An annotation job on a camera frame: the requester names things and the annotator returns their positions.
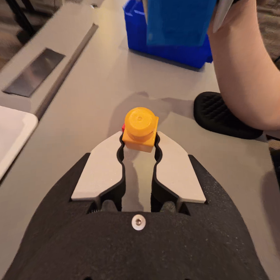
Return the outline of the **blue mega block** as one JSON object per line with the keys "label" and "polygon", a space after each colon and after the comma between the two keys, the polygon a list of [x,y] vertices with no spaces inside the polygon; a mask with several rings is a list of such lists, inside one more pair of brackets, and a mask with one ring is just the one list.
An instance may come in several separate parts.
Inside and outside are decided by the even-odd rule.
{"label": "blue mega block", "polygon": [[147,45],[202,46],[216,3],[216,0],[149,0]]}

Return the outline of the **black oval pad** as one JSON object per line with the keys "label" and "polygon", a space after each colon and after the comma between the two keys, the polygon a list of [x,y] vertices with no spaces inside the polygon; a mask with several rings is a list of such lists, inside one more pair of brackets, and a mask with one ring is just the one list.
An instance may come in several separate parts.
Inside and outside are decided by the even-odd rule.
{"label": "black oval pad", "polygon": [[194,100],[193,115],[199,126],[211,132],[250,140],[263,135],[262,130],[252,128],[235,117],[220,93],[200,93]]}

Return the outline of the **blue plastic bin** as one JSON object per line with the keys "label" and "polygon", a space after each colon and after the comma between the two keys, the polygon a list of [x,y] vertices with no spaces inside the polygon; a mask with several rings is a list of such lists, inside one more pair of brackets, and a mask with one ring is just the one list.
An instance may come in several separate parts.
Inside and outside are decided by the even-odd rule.
{"label": "blue plastic bin", "polygon": [[142,2],[127,1],[123,10],[129,49],[198,69],[205,63],[213,62],[208,36],[200,47],[147,45],[147,25]]}

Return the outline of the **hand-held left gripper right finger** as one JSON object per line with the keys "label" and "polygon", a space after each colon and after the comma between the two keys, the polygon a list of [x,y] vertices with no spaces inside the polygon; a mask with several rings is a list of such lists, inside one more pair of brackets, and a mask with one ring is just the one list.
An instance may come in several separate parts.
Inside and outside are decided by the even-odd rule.
{"label": "hand-held left gripper right finger", "polygon": [[155,140],[155,160],[152,196],[159,203],[171,201],[180,207],[183,202],[206,202],[189,154],[160,131]]}

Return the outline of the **person's black shirt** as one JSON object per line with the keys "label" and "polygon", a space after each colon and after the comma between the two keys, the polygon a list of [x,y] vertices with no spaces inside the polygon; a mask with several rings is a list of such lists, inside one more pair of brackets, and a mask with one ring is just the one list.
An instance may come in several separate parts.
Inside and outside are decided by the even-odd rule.
{"label": "person's black shirt", "polygon": [[276,174],[280,175],[280,150],[269,148]]}

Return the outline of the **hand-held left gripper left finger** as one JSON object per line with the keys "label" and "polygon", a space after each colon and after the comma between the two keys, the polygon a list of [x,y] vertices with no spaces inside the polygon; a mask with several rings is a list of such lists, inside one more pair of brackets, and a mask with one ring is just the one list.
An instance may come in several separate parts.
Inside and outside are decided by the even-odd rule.
{"label": "hand-held left gripper left finger", "polygon": [[118,131],[91,151],[72,201],[94,201],[101,206],[104,201],[112,200],[116,206],[122,205],[126,191],[122,136],[122,131]]}

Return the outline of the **person's right forearm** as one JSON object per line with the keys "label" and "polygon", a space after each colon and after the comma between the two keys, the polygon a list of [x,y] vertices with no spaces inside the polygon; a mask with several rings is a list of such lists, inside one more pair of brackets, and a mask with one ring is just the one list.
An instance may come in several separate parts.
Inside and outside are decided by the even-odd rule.
{"label": "person's right forearm", "polygon": [[279,70],[257,28],[222,28],[209,33],[218,86],[240,121],[263,131],[279,131]]}

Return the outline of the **black rectangular pad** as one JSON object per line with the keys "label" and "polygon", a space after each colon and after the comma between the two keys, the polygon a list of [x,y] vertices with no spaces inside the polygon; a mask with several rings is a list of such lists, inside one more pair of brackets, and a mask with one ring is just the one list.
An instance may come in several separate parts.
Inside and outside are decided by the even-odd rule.
{"label": "black rectangular pad", "polygon": [[45,48],[2,92],[30,98],[64,58],[64,54]]}

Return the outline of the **person's right hand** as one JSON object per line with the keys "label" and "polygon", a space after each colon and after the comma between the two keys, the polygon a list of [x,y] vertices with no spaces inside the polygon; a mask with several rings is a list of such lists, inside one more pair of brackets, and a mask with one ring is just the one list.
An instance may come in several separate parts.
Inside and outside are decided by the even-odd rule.
{"label": "person's right hand", "polygon": [[222,29],[237,28],[238,30],[255,30],[258,29],[257,19],[257,3],[256,0],[241,0],[241,1],[225,1],[231,2],[227,14],[225,15],[221,26],[217,31],[214,31],[215,19],[219,10],[219,4],[223,1],[216,1],[216,6],[213,12],[212,19],[208,27],[208,37],[211,37]]}

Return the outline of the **orange mega block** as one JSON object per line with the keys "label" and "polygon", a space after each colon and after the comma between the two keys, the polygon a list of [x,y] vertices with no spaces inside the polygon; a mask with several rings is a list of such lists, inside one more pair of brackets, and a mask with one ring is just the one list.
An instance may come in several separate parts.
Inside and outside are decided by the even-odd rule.
{"label": "orange mega block", "polygon": [[148,108],[136,107],[125,116],[122,141],[128,149],[151,153],[159,117]]}

